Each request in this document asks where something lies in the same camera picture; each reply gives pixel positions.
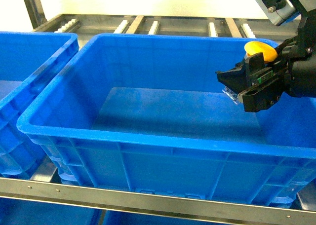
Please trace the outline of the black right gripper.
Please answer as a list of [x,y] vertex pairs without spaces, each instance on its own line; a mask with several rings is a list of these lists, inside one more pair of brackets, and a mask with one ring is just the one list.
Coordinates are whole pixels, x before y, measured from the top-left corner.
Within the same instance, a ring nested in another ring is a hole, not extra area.
[[257,113],[276,104],[285,92],[291,97],[316,96],[316,16],[302,17],[297,35],[276,48],[281,75],[259,52],[244,57],[227,71],[217,71],[223,92],[237,97],[244,111]]

